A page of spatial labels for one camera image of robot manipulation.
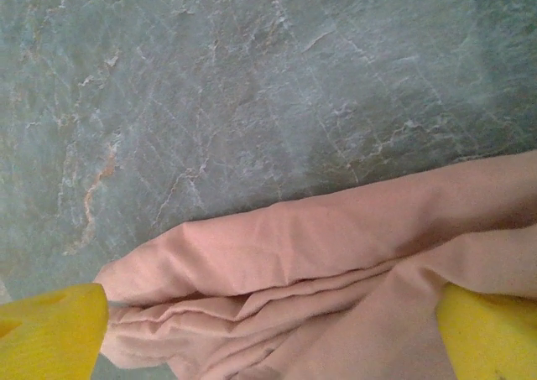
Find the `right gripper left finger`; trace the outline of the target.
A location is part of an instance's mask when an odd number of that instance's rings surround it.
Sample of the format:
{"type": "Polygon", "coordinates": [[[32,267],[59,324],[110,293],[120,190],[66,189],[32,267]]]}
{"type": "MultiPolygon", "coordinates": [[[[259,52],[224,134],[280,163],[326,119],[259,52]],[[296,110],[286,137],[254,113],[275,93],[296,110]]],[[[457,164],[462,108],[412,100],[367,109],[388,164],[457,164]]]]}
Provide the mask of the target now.
{"type": "Polygon", "coordinates": [[[1,306],[2,379],[89,379],[107,331],[100,284],[78,284],[1,306]]]}

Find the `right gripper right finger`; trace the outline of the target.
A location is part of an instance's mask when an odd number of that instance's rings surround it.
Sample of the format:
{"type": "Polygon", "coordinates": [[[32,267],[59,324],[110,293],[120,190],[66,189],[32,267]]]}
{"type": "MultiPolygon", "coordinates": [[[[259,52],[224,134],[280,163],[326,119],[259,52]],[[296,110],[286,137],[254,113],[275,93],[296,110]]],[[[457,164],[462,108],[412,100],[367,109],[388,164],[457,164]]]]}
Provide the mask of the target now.
{"type": "Polygon", "coordinates": [[[458,379],[536,380],[536,301],[450,284],[437,322],[458,379]]]}

